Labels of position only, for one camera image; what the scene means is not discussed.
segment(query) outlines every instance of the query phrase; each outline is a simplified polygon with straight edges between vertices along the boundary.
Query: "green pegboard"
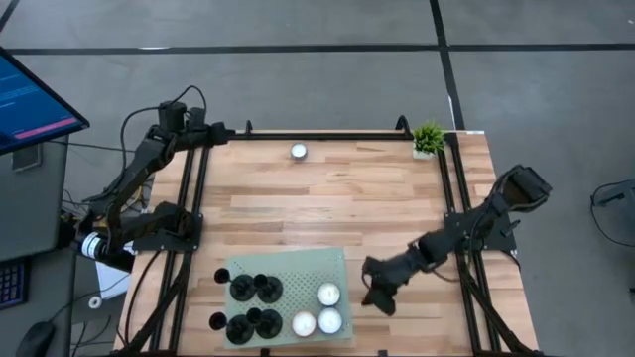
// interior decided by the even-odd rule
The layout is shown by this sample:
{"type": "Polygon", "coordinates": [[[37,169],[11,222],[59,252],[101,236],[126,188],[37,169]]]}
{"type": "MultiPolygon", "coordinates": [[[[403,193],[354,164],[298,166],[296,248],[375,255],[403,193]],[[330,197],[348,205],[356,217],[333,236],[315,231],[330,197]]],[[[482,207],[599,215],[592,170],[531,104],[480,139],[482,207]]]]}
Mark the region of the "green pegboard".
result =
{"type": "Polygon", "coordinates": [[[278,336],[264,339],[254,333],[244,345],[234,345],[225,337],[224,347],[227,349],[281,346],[297,343],[331,341],[353,337],[352,315],[348,299],[348,281],[346,264],[342,248],[310,249],[272,254],[256,254],[230,257],[226,268],[232,277],[240,274],[255,276],[265,274],[277,277],[284,286],[283,295],[275,303],[263,303],[258,296],[246,302],[233,299],[229,293],[229,285],[225,288],[225,314],[231,318],[237,314],[245,314],[252,307],[275,309],[283,318],[283,328],[278,336]],[[298,337],[291,323],[299,311],[305,310],[318,318],[324,308],[318,300],[319,286],[334,283],[340,291],[339,302],[335,308],[342,318],[342,328],[334,334],[325,334],[316,326],[316,331],[309,337],[298,337]]]}

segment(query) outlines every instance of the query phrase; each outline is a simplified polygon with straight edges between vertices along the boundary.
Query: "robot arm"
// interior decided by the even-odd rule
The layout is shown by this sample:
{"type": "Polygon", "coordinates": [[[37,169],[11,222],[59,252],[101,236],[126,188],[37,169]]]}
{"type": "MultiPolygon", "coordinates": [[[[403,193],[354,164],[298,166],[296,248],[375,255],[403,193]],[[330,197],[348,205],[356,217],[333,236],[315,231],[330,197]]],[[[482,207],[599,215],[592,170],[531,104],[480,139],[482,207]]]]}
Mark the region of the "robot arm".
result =
{"type": "MultiPolygon", "coordinates": [[[[444,229],[429,232],[411,242],[405,253],[379,261],[366,257],[362,279],[368,275],[371,284],[362,305],[374,304],[382,312],[395,313],[393,296],[418,272],[429,273],[447,260],[456,250],[480,249],[495,219],[512,211],[531,212],[547,201],[552,188],[531,168],[520,165],[503,174],[485,201],[464,213],[445,217],[444,229]]],[[[503,235],[509,235],[518,224],[512,223],[503,235]]]]}
{"type": "Polygon", "coordinates": [[[160,203],[153,213],[121,217],[121,209],[128,199],[149,175],[164,168],[176,152],[223,145],[235,133],[225,129],[223,123],[205,124],[203,109],[188,110],[180,102],[162,103],[158,110],[159,125],[148,130],[132,163],[121,175],[103,193],[90,199],[88,212],[79,223],[74,239],[82,255],[125,271],[130,271],[133,261],[123,250],[126,243],[158,233],[183,242],[195,230],[191,213],[170,202],[160,203]],[[190,115],[187,122],[186,113],[190,115]],[[94,222],[101,219],[105,221],[107,234],[93,230],[94,222]]]}

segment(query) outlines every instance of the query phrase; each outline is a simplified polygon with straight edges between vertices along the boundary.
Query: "small potted plant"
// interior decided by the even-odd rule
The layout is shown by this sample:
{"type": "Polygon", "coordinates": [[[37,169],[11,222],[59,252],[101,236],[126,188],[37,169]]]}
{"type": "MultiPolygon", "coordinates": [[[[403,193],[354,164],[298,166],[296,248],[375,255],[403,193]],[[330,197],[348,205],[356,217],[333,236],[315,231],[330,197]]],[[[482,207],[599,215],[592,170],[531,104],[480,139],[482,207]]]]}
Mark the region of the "small potted plant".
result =
{"type": "Polygon", "coordinates": [[[429,122],[415,129],[413,158],[429,160],[444,149],[444,131],[437,123],[429,122]]]}

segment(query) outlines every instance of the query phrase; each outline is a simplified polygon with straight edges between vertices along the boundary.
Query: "green plant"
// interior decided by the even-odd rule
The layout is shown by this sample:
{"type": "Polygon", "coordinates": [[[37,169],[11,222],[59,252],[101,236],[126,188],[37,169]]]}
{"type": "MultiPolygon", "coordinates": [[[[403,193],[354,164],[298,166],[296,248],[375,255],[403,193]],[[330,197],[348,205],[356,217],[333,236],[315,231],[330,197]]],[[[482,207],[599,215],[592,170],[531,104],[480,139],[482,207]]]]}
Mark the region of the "green plant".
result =
{"type": "Polygon", "coordinates": [[[415,150],[436,154],[444,149],[444,130],[437,123],[429,122],[413,131],[415,150]]]}

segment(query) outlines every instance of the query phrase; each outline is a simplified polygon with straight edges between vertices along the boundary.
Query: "wire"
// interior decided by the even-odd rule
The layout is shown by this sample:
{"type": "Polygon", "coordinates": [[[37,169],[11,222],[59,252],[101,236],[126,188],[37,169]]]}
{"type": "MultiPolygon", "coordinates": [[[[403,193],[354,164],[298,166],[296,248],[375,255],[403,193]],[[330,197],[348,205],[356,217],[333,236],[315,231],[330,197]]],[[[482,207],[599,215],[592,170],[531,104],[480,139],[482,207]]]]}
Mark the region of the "wire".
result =
{"type": "Polygon", "coordinates": [[[520,268],[520,262],[518,261],[518,259],[516,258],[516,256],[514,256],[514,254],[510,251],[505,251],[505,250],[501,250],[501,253],[503,253],[504,255],[508,256],[509,259],[513,260],[514,263],[516,263],[516,265],[518,266],[518,271],[521,272],[522,269],[520,268]]]}
{"type": "Polygon", "coordinates": [[[186,90],[184,90],[181,94],[179,94],[179,96],[174,99],[172,102],[170,102],[170,105],[176,103],[177,101],[179,101],[179,99],[183,98],[184,95],[186,95],[190,89],[194,89],[195,91],[198,92],[198,94],[200,95],[200,99],[202,99],[202,108],[205,112],[205,114],[207,114],[207,100],[205,99],[205,95],[202,93],[202,90],[200,90],[200,88],[198,88],[195,85],[189,85],[186,90]]]}
{"type": "MultiPolygon", "coordinates": [[[[101,146],[101,145],[81,144],[81,143],[71,143],[71,142],[65,143],[65,142],[59,142],[59,141],[55,141],[55,140],[51,140],[51,143],[61,144],[61,145],[64,145],[64,146],[77,146],[77,147],[83,147],[83,148],[91,148],[91,149],[100,149],[100,150],[121,152],[121,149],[119,149],[119,148],[105,147],[105,146],[101,146]]],[[[126,153],[134,154],[135,151],[134,150],[126,150],[126,153]]]]}
{"type": "Polygon", "coordinates": [[[448,278],[443,276],[441,273],[437,272],[436,269],[433,269],[433,274],[436,275],[439,279],[446,281],[448,283],[460,283],[460,278],[448,278]]]}
{"type": "Polygon", "coordinates": [[[135,290],[132,293],[132,297],[130,298],[130,303],[128,304],[128,312],[126,313],[126,325],[124,327],[124,337],[125,337],[126,343],[130,343],[130,316],[132,315],[132,306],[135,303],[135,298],[137,298],[137,293],[139,292],[139,288],[141,288],[141,283],[143,283],[143,280],[146,278],[146,274],[148,274],[148,271],[150,270],[152,263],[154,263],[155,259],[159,257],[159,254],[161,254],[161,251],[157,251],[155,255],[153,255],[152,258],[150,258],[150,262],[148,262],[148,264],[146,265],[146,268],[144,268],[143,270],[143,273],[141,273],[141,277],[139,277],[139,282],[137,282],[137,286],[135,287],[135,290]]]}
{"type": "Polygon", "coordinates": [[[97,344],[113,344],[113,343],[114,343],[113,341],[99,341],[99,342],[82,343],[77,348],[82,348],[82,347],[92,346],[92,345],[97,345],[97,344]]]}
{"type": "MultiPolygon", "coordinates": [[[[81,344],[81,339],[83,338],[83,334],[86,333],[86,327],[88,327],[88,322],[85,322],[83,324],[83,329],[81,330],[81,334],[79,335],[79,340],[77,341],[77,344],[81,344]]],[[[71,357],[75,357],[75,355],[77,354],[77,349],[79,347],[75,347],[75,349],[72,350],[72,355],[71,357]]]]}
{"type": "Polygon", "coordinates": [[[113,285],[111,285],[110,287],[108,287],[108,288],[106,288],[106,289],[104,289],[104,290],[101,290],[101,291],[95,291],[95,292],[91,292],[91,293],[88,293],[88,294],[84,294],[84,295],[82,295],[81,297],[78,297],[78,298],[75,298],[75,299],[71,300],[69,303],[67,303],[66,305],[62,306],[62,308],[60,308],[60,309],[58,310],[58,312],[56,312],[56,313],[53,315],[53,317],[51,317],[51,318],[49,319],[49,322],[51,322],[51,321],[53,321],[54,319],[56,319],[56,317],[58,317],[58,315],[59,315],[60,313],[62,313],[62,311],[64,311],[67,307],[69,307],[69,306],[73,305],[74,303],[78,302],[79,300],[81,300],[81,299],[83,299],[83,298],[87,298],[87,297],[93,296],[93,295],[95,295],[95,294],[105,293],[105,292],[107,292],[107,291],[111,290],[112,288],[116,287],[116,286],[117,286],[117,284],[121,283],[121,281],[123,281],[124,279],[126,279],[126,278],[128,278],[128,277],[130,277],[130,274],[126,274],[124,277],[122,277],[122,278],[121,278],[121,279],[119,279],[117,282],[115,282],[113,285]]]}
{"type": "Polygon", "coordinates": [[[71,345],[85,345],[87,343],[90,343],[94,340],[96,340],[97,338],[99,338],[104,332],[106,332],[106,329],[108,329],[108,326],[110,325],[110,320],[112,319],[112,315],[108,315],[108,319],[106,320],[106,324],[103,325],[103,328],[101,329],[101,331],[99,331],[99,333],[97,333],[96,335],[94,335],[94,337],[89,338],[87,341],[84,341],[83,343],[81,343],[81,341],[77,341],[77,343],[72,343],[71,345]]]}
{"type": "Polygon", "coordinates": [[[591,211],[591,217],[593,217],[593,222],[595,222],[595,227],[597,227],[597,230],[602,233],[602,235],[604,236],[604,238],[606,238],[607,240],[611,241],[614,244],[620,245],[622,247],[628,247],[628,248],[635,248],[635,244],[630,244],[630,243],[624,243],[624,242],[619,242],[611,237],[608,236],[608,234],[606,234],[606,232],[604,232],[604,230],[602,229],[602,227],[600,227],[599,222],[597,222],[597,218],[595,217],[595,211],[593,211],[593,207],[594,207],[594,203],[595,203],[595,196],[597,195],[597,193],[605,188],[605,187],[609,187],[609,186],[613,186],[613,185],[618,185],[621,183],[625,183],[627,182],[629,179],[625,179],[622,181],[618,181],[618,182],[612,182],[612,183],[606,183],[603,184],[601,186],[599,186],[598,188],[595,189],[595,191],[593,192],[593,194],[591,195],[591,206],[590,206],[590,211],[591,211]]]}
{"type": "Polygon", "coordinates": [[[119,173],[119,176],[117,176],[117,178],[115,179],[115,182],[112,183],[111,186],[107,188],[104,192],[91,196],[89,198],[85,198],[83,202],[89,202],[89,201],[93,201],[93,200],[107,196],[123,180],[123,175],[126,171],[126,166],[128,166],[128,158],[126,156],[126,143],[124,138],[125,132],[126,132],[126,126],[128,125],[128,122],[130,121],[130,119],[132,119],[135,115],[143,113],[143,112],[151,111],[151,110],[157,110],[157,109],[159,109],[159,107],[147,107],[147,108],[137,109],[133,111],[132,113],[128,114],[128,116],[123,120],[123,123],[121,124],[121,129],[119,130],[119,142],[121,144],[121,154],[122,154],[121,155],[121,172],[119,173]]]}
{"type": "MultiPolygon", "coordinates": [[[[183,98],[184,95],[186,95],[190,89],[194,89],[198,92],[198,94],[200,94],[200,98],[202,99],[202,105],[203,105],[203,111],[204,113],[207,113],[207,100],[205,99],[204,94],[202,93],[202,91],[195,85],[190,85],[188,86],[181,94],[179,94],[179,96],[177,96],[175,99],[173,99],[168,105],[172,105],[174,103],[176,103],[177,101],[179,101],[179,99],[183,98]]],[[[126,166],[128,164],[128,159],[126,157],[126,143],[125,143],[125,139],[124,139],[124,134],[126,132],[126,126],[128,125],[128,122],[130,121],[130,119],[132,119],[132,117],[134,117],[137,114],[143,113],[143,112],[147,112],[147,111],[151,111],[151,110],[159,110],[162,107],[147,107],[147,108],[142,108],[142,109],[138,109],[133,111],[132,113],[128,114],[128,116],[123,120],[123,123],[121,124],[121,129],[119,131],[119,141],[121,144],[121,152],[122,152],[122,160],[121,160],[121,172],[119,173],[119,176],[117,177],[117,179],[115,180],[115,183],[112,184],[110,186],[110,188],[107,188],[104,192],[94,195],[92,197],[86,198],[83,201],[87,202],[87,201],[92,201],[95,199],[99,199],[101,197],[105,197],[106,195],[112,193],[112,191],[114,190],[114,187],[116,187],[121,180],[123,179],[123,175],[124,172],[126,171],[126,166]]]]}
{"type": "Polygon", "coordinates": [[[123,336],[121,335],[121,332],[119,332],[119,325],[117,325],[117,329],[116,329],[116,331],[117,331],[117,337],[119,337],[119,340],[121,341],[121,343],[122,343],[124,346],[128,346],[128,343],[126,342],[126,340],[125,340],[125,339],[123,338],[123,336]]]}

